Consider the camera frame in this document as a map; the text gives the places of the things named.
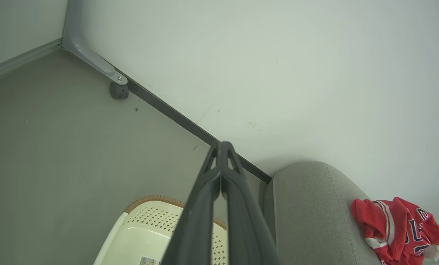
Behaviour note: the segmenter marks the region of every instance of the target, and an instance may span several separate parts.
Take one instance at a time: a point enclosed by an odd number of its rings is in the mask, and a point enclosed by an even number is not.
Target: metal leg
[[[231,143],[219,141],[206,155],[162,265],[211,264],[213,202],[220,190],[228,205],[229,264],[279,265],[272,235],[238,156]]]
[[[68,0],[63,41],[61,46],[111,79],[113,81],[112,84],[115,85],[113,88],[117,92],[112,93],[112,86],[110,86],[111,96],[113,97],[113,95],[115,95],[113,98],[125,99],[128,96],[128,88],[126,85],[127,78],[123,74],[120,74],[120,72],[116,71],[115,68],[102,57],[100,57],[100,55],[83,44],[80,36],[80,17],[83,3],[83,0]]]

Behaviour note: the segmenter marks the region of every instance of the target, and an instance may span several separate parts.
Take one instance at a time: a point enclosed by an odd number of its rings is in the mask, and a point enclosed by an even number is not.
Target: white plastic basket
[[[120,215],[93,265],[158,265],[184,204],[166,196],[143,197]],[[227,265],[227,232],[215,218],[212,265]]]

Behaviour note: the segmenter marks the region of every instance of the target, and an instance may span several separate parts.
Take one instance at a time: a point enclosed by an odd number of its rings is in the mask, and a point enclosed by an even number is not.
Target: gray floor
[[[63,51],[0,78],[0,264],[91,264],[134,200],[188,197],[209,146],[109,83]]]

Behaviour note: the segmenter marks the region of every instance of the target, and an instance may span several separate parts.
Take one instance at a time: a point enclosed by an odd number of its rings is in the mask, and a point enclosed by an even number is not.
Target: dark baseboard trim
[[[180,126],[184,127],[187,131],[191,132],[196,137],[200,138],[205,143],[211,145],[213,142],[217,141],[215,137],[201,129],[197,124],[189,120],[187,117],[183,116],[180,112],[176,111],[174,108],[169,106],[169,104],[159,99],[154,94],[149,92],[140,84],[134,82],[126,74],[124,76],[128,79],[128,89],[132,94],[140,97],[142,100],[146,101],[147,104],[153,106],[155,109],[160,111],[165,116],[172,119],[174,122],[178,123]],[[261,181],[265,183],[270,183],[272,178],[268,176],[265,172],[260,170],[258,167],[254,166],[252,163],[247,161],[245,158],[239,155],[239,160],[241,161],[242,167],[255,175]]]

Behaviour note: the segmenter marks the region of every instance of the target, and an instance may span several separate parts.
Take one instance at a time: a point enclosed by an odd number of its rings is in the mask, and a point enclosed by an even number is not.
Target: gray metal bracket
[[[61,46],[105,74],[119,86],[126,85],[128,80],[123,74],[120,74],[120,72],[116,71],[115,68],[100,57],[100,55],[84,45],[80,35],[80,20],[83,4],[83,0],[68,0]]]

